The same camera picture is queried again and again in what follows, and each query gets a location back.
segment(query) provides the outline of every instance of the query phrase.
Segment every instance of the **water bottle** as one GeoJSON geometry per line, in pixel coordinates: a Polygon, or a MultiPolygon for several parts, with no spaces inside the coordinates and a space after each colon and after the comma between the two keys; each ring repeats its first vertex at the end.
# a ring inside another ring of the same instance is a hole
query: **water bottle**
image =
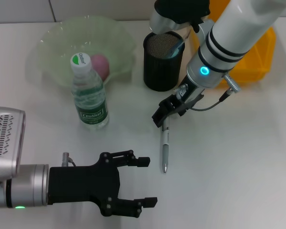
{"type": "Polygon", "coordinates": [[[71,68],[72,94],[79,118],[90,129],[101,129],[109,121],[103,81],[85,53],[71,57],[71,68]]]}

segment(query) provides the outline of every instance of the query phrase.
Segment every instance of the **green glass bowl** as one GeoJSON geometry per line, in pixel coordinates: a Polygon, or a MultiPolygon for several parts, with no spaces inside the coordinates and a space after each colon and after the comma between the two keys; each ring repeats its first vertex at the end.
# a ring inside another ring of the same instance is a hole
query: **green glass bowl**
{"type": "Polygon", "coordinates": [[[60,86],[71,87],[70,58],[78,52],[102,54],[110,65],[107,83],[132,70],[135,47],[133,38],[118,21],[100,16],[74,17],[44,34],[37,45],[38,67],[60,86]]]}

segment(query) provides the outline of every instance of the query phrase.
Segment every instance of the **pink ball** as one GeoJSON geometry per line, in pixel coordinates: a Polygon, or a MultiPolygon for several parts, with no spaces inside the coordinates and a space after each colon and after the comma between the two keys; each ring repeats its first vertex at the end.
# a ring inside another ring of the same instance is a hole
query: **pink ball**
{"type": "Polygon", "coordinates": [[[107,58],[102,54],[96,54],[90,56],[90,59],[92,62],[93,69],[100,75],[101,79],[104,82],[110,73],[109,62],[107,58]]]}

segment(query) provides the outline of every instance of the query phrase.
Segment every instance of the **blue led light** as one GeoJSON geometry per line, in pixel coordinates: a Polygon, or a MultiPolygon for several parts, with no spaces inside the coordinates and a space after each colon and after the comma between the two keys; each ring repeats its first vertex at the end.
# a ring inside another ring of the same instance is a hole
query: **blue led light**
{"type": "Polygon", "coordinates": [[[208,75],[210,73],[210,70],[207,67],[201,67],[200,72],[202,75],[208,75]]]}

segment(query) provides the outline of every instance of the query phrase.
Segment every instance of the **wall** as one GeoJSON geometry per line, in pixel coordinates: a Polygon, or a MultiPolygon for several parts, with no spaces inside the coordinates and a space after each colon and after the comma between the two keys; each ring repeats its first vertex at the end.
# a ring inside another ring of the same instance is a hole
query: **wall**
{"type": "Polygon", "coordinates": [[[79,15],[148,20],[155,0],[0,0],[0,23],[50,22],[79,15]]]}

